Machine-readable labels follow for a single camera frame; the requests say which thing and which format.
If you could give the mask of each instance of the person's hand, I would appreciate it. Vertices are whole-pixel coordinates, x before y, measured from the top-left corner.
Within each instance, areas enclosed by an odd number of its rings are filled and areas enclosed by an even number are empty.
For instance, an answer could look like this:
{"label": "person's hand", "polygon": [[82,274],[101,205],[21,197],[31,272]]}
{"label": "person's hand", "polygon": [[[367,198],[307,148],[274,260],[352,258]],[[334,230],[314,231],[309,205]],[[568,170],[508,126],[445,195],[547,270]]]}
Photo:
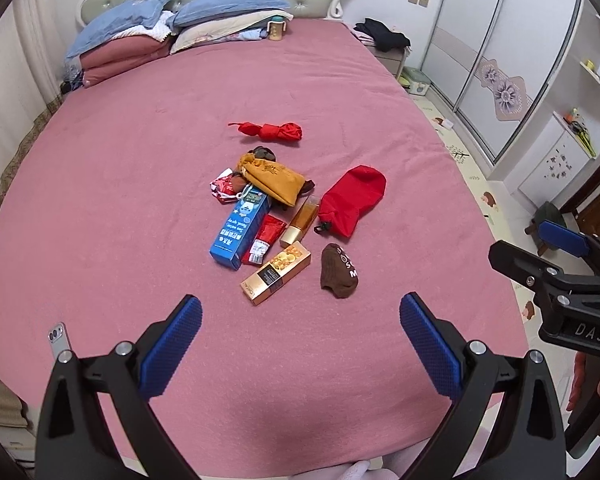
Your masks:
{"label": "person's hand", "polygon": [[[571,395],[569,396],[569,403],[567,405],[567,411],[570,412],[575,408],[576,403],[580,400],[580,394],[582,393],[582,384],[585,378],[585,362],[587,356],[582,352],[576,354],[575,361],[573,363],[573,384],[571,385]],[[600,396],[600,382],[598,383],[598,395]]]}

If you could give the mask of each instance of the wardrobe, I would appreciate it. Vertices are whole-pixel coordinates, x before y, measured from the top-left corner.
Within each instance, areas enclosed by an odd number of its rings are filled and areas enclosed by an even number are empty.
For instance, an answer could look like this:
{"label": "wardrobe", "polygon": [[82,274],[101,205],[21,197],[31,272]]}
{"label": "wardrobe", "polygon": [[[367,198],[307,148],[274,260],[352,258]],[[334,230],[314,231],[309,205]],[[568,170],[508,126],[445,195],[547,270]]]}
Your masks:
{"label": "wardrobe", "polygon": [[422,64],[496,163],[562,62],[582,0],[443,0]]}

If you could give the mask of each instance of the smartphone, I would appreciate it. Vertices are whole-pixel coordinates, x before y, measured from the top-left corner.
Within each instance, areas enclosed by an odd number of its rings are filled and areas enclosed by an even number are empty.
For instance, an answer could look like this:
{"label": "smartphone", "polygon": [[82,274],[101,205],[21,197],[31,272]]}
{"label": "smartphone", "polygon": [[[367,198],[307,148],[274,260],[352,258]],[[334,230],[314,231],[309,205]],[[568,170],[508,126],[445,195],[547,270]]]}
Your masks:
{"label": "smartphone", "polygon": [[63,350],[71,350],[69,336],[66,333],[64,323],[60,322],[49,330],[47,337],[51,344],[51,353],[54,355],[54,361],[58,359],[60,352]]}

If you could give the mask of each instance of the white pillow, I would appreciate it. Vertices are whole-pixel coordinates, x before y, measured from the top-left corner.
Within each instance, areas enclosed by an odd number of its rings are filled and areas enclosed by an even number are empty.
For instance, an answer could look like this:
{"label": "white pillow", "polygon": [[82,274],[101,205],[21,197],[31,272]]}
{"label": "white pillow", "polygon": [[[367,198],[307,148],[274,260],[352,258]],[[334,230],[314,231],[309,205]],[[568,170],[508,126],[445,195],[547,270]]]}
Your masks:
{"label": "white pillow", "polygon": [[287,20],[292,20],[293,15],[284,10],[257,10],[240,16],[231,16],[220,20],[211,20],[210,22],[200,23],[192,27],[185,28],[178,39],[171,47],[171,53],[175,54],[180,50],[195,46],[202,41],[213,41],[223,38],[234,32],[239,32],[244,28],[251,27],[262,20],[272,18],[273,16],[282,16]]}
{"label": "white pillow", "polygon": [[173,16],[173,12],[170,10],[163,10],[158,19],[158,23],[155,24],[154,28],[145,28],[142,25],[136,25],[135,27],[117,33],[111,39],[118,40],[119,38],[126,38],[127,36],[149,36],[156,41],[164,41],[171,34],[171,29],[166,25],[166,21],[171,16]]}

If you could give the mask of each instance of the gold box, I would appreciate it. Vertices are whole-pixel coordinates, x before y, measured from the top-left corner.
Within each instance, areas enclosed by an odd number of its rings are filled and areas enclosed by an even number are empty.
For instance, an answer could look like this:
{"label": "gold box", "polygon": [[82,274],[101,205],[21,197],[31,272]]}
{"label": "gold box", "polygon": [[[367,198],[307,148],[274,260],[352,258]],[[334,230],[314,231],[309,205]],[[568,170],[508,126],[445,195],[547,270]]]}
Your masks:
{"label": "gold box", "polygon": [[254,305],[271,294],[311,263],[311,253],[300,242],[294,242],[240,284]]}

